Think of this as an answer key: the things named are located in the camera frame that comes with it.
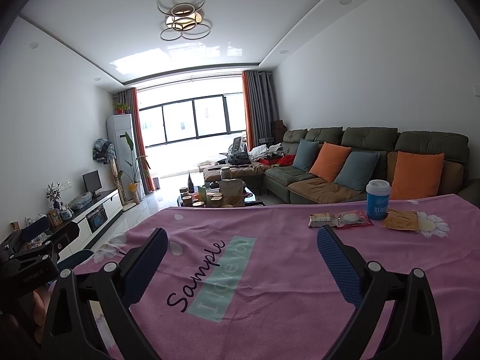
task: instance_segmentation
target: sliding glass window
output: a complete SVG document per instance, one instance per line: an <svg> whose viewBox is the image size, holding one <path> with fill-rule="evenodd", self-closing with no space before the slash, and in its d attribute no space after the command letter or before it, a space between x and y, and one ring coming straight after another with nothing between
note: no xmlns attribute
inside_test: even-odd
<svg viewBox="0 0 480 360"><path fill-rule="evenodd" d="M140 109L146 147L245 130L243 93L177 100Z"/></svg>

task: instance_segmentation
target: orange pillow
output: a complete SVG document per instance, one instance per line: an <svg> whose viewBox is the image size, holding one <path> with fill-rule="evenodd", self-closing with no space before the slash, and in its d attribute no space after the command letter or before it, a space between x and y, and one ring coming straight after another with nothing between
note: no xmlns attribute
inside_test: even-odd
<svg viewBox="0 0 480 360"><path fill-rule="evenodd" d="M444 154L398 152L390 199L421 199L437 196Z"/></svg>
<svg viewBox="0 0 480 360"><path fill-rule="evenodd" d="M324 143L309 173L333 182L342 170L350 150L350 147Z"/></svg>

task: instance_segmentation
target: tall white air conditioner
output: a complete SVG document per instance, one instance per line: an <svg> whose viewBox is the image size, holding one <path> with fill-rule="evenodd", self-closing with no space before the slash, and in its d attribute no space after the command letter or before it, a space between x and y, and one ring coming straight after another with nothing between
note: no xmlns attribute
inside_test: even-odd
<svg viewBox="0 0 480 360"><path fill-rule="evenodd" d="M128 146L127 140L125 138L125 132L128 132L130 138L133 140L133 145L135 145L134 138L134 127L131 122L131 115L112 115L106 120L106 133L109 140L113 142L115 146L115 154L117 155L117 167L118 170L123 170L123 175L121 177L123 190L128 200L133 199L131 192L128 189L128 185L131 183L131 180L127 175L133 178L131 174L131 168L126 161L131 162L131 153L130 147ZM133 160L137 157L136 147L133 150ZM138 180L140 181L140 187L138 188L138 197L142 200L145 197L145 191L143 190L142 180L140 175L138 175Z"/></svg>

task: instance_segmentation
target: tv stand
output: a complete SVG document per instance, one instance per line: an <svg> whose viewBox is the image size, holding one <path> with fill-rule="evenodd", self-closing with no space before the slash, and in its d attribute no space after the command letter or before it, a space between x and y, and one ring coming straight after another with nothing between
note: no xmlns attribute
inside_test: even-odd
<svg viewBox="0 0 480 360"><path fill-rule="evenodd" d="M102 226L92 232L86 216L95 208L97 208L100 204L103 204L107 219ZM121 214L122 204L120 203L118 190L100 191L97 198L92 198L92 201L90 203L83 206L79 211L75 211L73 213L73 218L71 220L78 224L80 231L78 237L70 240L70 243L66 245L63 250L58 254L60 260L63 260L64 258L74 254L81 249L90 249L110 228L110 226L112 226L112 224L118 218L120 218ZM47 230L45 233L47 235L52 235L57 231L61 231L68 222L69 221L65 221L57 227L51 227L50 230Z"/></svg>

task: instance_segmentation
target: blue cup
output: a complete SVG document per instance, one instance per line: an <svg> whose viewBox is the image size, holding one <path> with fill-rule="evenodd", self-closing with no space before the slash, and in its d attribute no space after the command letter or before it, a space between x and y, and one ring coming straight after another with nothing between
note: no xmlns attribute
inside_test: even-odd
<svg viewBox="0 0 480 360"><path fill-rule="evenodd" d="M390 184L385 180L372 180L367 185L367 216L378 221L387 215Z"/></svg>

